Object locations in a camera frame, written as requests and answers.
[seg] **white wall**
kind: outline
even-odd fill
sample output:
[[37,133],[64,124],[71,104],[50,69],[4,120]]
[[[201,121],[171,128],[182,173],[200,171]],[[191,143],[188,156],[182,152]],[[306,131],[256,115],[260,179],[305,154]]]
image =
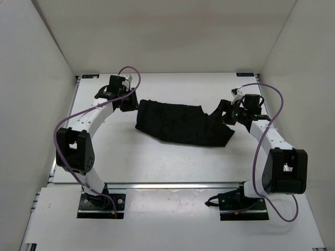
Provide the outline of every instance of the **white wall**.
[[0,3],[0,250],[19,250],[75,77],[29,0]]
[[[335,250],[334,13],[334,0],[298,0],[261,72],[285,98],[276,126],[308,153],[307,196],[328,250]],[[264,93],[274,114],[278,98]]]
[[295,0],[34,0],[75,74],[259,73]]

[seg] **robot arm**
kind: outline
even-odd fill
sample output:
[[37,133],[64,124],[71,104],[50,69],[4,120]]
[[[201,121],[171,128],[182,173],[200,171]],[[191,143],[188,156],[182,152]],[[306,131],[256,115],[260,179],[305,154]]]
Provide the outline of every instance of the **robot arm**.
[[[260,142],[264,130],[270,121],[267,115],[261,115],[263,97],[246,94],[233,89],[232,102],[222,100],[218,109],[225,111],[222,121],[226,124],[236,122],[244,125],[248,132]],[[262,148],[267,154],[262,177],[256,178],[259,193],[268,196],[272,193],[299,194],[306,190],[307,153],[297,150],[287,143],[278,131],[270,126],[262,141]],[[243,184],[244,196],[259,198],[254,191],[252,181]]]
[[[71,165],[79,180],[85,185],[82,186],[82,189],[87,199],[97,207],[103,206],[105,198],[101,198],[101,196],[92,192],[91,189],[105,194],[108,194],[108,189],[93,167],[95,156],[92,137],[116,108],[120,108],[121,111],[136,110],[138,102],[136,93],[134,92],[126,99],[111,102],[101,107],[99,105],[107,100],[112,100],[129,93],[131,91],[131,81],[131,75],[125,77],[111,75],[109,85],[102,87],[95,95],[91,106],[97,106],[97,108],[83,114],[71,127],[60,128],[57,131],[57,141],[64,157]],[[57,165],[62,166],[68,172],[58,153],[56,154],[56,162]]]

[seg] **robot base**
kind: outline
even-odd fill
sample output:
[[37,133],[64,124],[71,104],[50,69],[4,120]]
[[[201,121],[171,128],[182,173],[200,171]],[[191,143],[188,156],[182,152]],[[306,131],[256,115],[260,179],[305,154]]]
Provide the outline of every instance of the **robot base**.
[[244,196],[243,187],[234,191],[219,193],[208,199],[208,207],[219,207],[221,221],[264,221],[269,220],[265,201],[261,198],[247,198]]
[[[117,211],[117,218],[116,219],[123,219],[124,218],[124,210],[125,210],[125,203],[126,203],[126,194],[124,193],[110,193],[114,200],[116,211]],[[115,213],[113,211],[113,206],[110,204],[106,204],[104,208],[97,208],[92,205],[88,200],[84,193],[80,196],[79,206],[78,206],[78,213],[77,218],[81,219],[115,219]]]

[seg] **white table surface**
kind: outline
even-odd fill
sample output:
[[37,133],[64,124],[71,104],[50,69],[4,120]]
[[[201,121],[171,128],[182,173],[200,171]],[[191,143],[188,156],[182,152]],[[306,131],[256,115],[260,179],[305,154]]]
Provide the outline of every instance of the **white table surface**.
[[[88,108],[94,95],[108,84],[110,74],[96,79],[81,79],[73,113]],[[137,83],[133,74],[132,86]],[[221,99],[232,100],[231,89],[256,82],[255,77],[237,77],[236,73],[142,74],[138,100],[185,105],[201,105],[210,114]],[[257,86],[243,89],[259,94]],[[107,183],[115,182],[231,182],[251,178],[257,140],[244,126],[235,130],[226,147],[197,147],[160,142],[135,129],[137,112],[115,111],[93,137],[94,168]],[[259,155],[259,166],[266,157]],[[54,183],[73,183],[62,168],[55,171]]]
[[[269,208],[269,221],[220,221],[218,208],[204,202],[216,189],[128,189],[123,220],[77,219],[77,185],[43,188],[26,243],[36,251],[312,251],[324,247],[306,195],[297,196],[300,213],[283,222]],[[273,199],[291,218],[291,196]]]

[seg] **black fabric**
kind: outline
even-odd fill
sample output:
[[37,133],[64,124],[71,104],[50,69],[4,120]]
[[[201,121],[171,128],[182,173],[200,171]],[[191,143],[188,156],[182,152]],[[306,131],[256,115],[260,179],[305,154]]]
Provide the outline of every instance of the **black fabric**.
[[135,127],[165,142],[226,146],[235,131],[221,122],[221,116],[209,116],[201,106],[141,100]]

